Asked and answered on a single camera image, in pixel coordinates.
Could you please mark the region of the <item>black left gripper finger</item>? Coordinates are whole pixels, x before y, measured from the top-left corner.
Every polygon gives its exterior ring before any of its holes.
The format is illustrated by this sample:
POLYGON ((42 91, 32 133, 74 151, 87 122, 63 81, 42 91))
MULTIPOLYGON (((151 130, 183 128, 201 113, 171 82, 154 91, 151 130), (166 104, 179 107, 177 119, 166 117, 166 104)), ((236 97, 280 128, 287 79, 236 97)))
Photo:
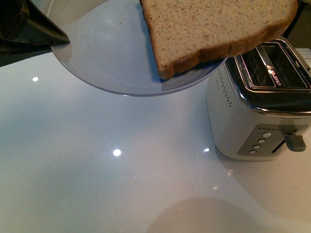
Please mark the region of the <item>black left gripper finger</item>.
POLYGON ((45 54, 70 42, 31 0, 0 2, 0 66, 45 54))

